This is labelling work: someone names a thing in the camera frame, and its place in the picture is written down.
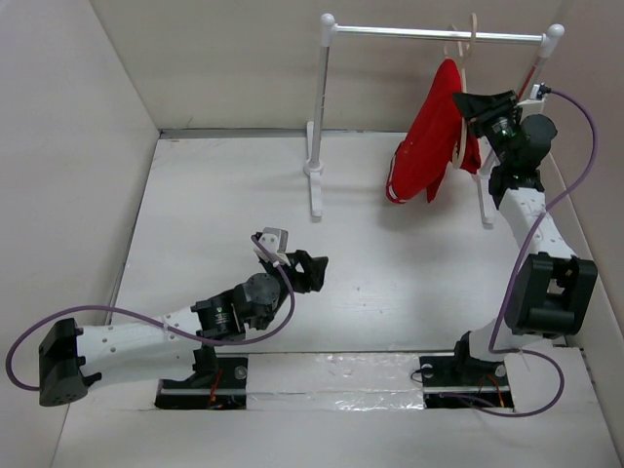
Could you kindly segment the red trousers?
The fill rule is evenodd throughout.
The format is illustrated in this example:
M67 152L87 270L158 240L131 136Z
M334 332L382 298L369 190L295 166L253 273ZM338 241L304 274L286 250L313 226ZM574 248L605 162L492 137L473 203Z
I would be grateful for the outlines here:
M445 59L437 70L426 100L391 160L386 197L404 204L419 193L432 202L447 166L461 144L462 119L453 95L462 91L456 62Z

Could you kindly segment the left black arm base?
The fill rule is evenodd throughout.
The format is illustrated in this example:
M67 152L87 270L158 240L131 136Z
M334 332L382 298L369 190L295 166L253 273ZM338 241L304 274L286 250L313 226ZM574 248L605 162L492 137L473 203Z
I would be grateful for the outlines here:
M193 373L184 380L160 380L154 405L159 410L245 410L248 354L218 355L213 348L194 352Z

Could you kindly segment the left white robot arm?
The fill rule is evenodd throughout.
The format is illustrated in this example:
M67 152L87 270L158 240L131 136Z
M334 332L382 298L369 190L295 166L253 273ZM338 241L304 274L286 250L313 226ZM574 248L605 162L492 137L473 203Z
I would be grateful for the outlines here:
M288 297L317 293L329 260L297 250L275 266L208 299L162 317L121 325L84 326L56 321L39 345L39 404L67 405L104 386L172 380L210 386L219 369L218 346L238 346L249 330L268 331Z

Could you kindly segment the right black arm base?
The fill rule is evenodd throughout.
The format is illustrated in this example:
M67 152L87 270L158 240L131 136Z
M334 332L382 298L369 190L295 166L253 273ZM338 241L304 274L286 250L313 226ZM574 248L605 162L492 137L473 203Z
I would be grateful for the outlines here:
M470 406L512 410L515 406L506 375L497 376L492 370L461 374L454 368L451 353L420 355L410 379L421 385L428 410Z

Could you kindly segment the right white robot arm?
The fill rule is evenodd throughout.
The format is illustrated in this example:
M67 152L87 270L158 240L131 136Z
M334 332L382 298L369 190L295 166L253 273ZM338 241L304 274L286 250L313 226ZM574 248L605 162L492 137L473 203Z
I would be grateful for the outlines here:
M539 167L558 130L542 113L525 114L517 95L456 93L453 101L474 137L498 161L487 190L519 245L498 316L456 342L450 371L471 384L529 343L580 332L598 279L594 261L566 243L550 212L563 200L545 197Z

